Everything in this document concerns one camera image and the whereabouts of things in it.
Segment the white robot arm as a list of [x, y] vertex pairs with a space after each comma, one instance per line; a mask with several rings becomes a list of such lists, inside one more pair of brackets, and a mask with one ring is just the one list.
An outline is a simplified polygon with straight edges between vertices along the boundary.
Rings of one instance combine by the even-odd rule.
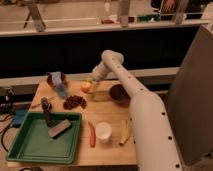
[[129, 95], [138, 171], [183, 171], [164, 102], [132, 75], [123, 61], [121, 53], [104, 50], [91, 79], [102, 81], [113, 72]]

